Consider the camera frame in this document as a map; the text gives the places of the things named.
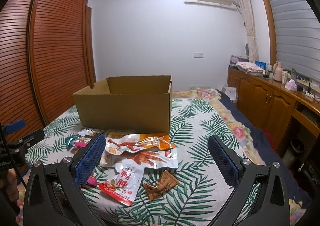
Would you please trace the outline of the person's left hand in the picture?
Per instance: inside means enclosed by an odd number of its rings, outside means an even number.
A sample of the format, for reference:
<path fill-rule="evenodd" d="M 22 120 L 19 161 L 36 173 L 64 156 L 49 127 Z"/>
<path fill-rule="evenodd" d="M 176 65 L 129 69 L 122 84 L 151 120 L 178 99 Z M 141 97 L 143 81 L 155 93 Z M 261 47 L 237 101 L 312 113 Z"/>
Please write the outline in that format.
<path fill-rule="evenodd" d="M 16 202 L 19 199 L 17 177 L 14 169 L 9 169 L 8 171 L 1 174 L 0 188 L 5 189 L 10 201 Z"/>

